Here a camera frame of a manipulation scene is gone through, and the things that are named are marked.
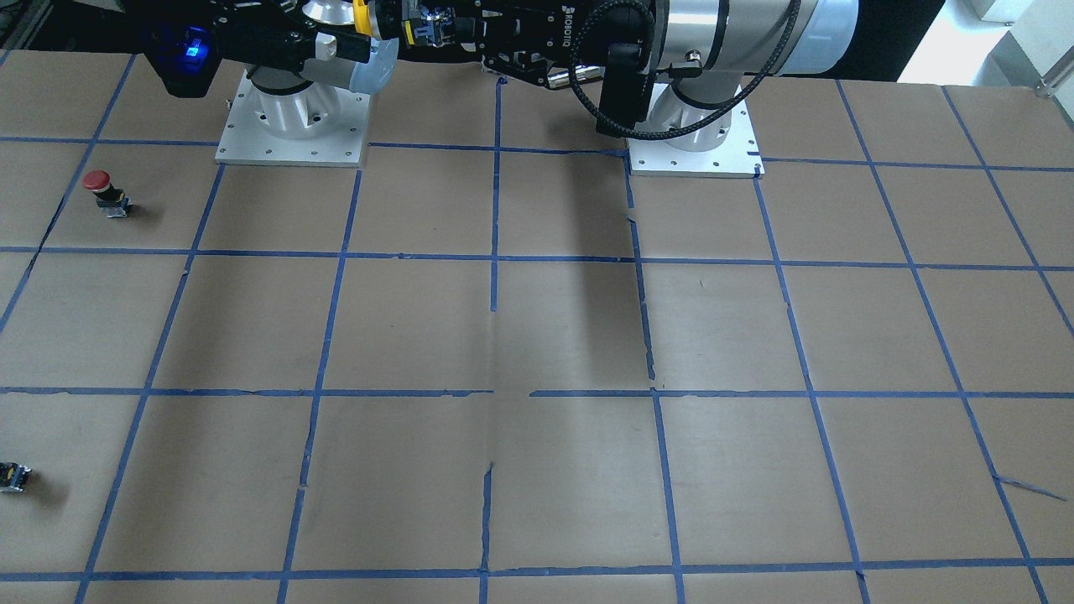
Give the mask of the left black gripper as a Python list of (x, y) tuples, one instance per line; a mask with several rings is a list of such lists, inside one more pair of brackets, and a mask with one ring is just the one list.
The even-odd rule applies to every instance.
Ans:
[(666, 34), (667, 1), (483, 1), (478, 17), (409, 13), (400, 20), (407, 49), (479, 51), (488, 69), (548, 87), (552, 71), (603, 66), (614, 83), (647, 89)]

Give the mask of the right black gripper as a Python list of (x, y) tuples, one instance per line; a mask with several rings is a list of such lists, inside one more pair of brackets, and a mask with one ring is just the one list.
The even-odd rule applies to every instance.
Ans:
[(303, 70), (308, 60), (366, 64), (371, 35), (311, 30), (300, 1), (207, 1), (205, 15), (226, 59), (243, 64)]

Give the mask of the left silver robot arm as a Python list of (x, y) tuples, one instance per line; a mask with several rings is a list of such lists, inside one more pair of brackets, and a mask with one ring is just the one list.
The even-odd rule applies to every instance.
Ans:
[(709, 152), (732, 110), (781, 74), (817, 74), (845, 54), (856, 1), (371, 1), (373, 35), (400, 57), (456, 54), (571, 89), (603, 135)]

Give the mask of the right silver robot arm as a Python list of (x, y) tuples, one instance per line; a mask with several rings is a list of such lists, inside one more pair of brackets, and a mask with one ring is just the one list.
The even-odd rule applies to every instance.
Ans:
[(223, 61), (244, 64), (220, 138), (230, 160), (241, 143), (271, 154), (337, 127), (360, 133), (357, 111), (384, 88), (398, 56), (371, 1), (203, 1), (184, 42), (201, 80)]

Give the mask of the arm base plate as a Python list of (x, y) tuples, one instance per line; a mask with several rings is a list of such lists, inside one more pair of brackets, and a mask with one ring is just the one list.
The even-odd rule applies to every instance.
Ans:
[[(663, 133), (698, 123), (714, 113), (709, 106), (740, 92), (741, 80), (735, 72), (709, 71), (678, 85), (656, 84), (639, 129)], [(766, 172), (744, 101), (697, 133), (667, 141), (630, 140), (628, 150), (633, 174), (642, 176), (755, 179)]]
[(240, 80), (215, 161), (226, 166), (362, 166), (372, 98), (323, 83), (302, 91), (262, 91), (256, 77)]

